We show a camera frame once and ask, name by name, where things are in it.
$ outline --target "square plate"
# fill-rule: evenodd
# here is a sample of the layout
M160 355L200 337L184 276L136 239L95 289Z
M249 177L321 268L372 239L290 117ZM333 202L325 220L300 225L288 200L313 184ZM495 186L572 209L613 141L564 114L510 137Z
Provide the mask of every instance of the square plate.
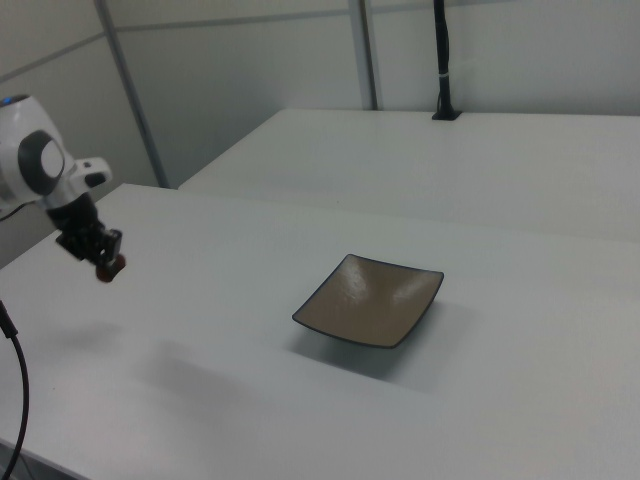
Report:
M331 337L394 348L418 324L443 279L442 272L347 255L293 319Z

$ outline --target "white tabletop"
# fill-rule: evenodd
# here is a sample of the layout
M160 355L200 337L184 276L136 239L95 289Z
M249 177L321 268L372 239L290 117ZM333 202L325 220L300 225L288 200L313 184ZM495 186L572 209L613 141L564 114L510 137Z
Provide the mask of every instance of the white tabletop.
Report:
M112 284L53 237L0 271L29 451L92 479L637 478L640 245L134 186L99 208ZM397 349L291 320L347 253L445 272Z
M189 192L640 242L640 118L285 110Z

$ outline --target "black wire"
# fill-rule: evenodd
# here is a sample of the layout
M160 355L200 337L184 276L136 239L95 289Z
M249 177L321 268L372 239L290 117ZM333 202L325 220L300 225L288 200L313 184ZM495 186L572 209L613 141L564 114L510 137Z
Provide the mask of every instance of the black wire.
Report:
M13 469L18 462L20 450L22 450L22 443L24 442L24 435L27 433L27 420L29 419L29 375L27 373L27 362L24 359L24 353L22 352L22 347L20 346L18 337L11 337L11 342L16 349L18 362L20 362L20 372L22 373L22 422L20 423L18 441L13 449L13 455L11 455L11 460L9 460L9 465L7 465L7 470L4 472L2 480L9 480L11 472L13 472Z
M18 208L13 210L11 213L5 215L4 217L1 217L0 218L0 222L4 222L5 220L8 220L9 218L13 217L16 213L18 213L20 210L22 210L27 205L29 205L29 204L28 203L23 203Z

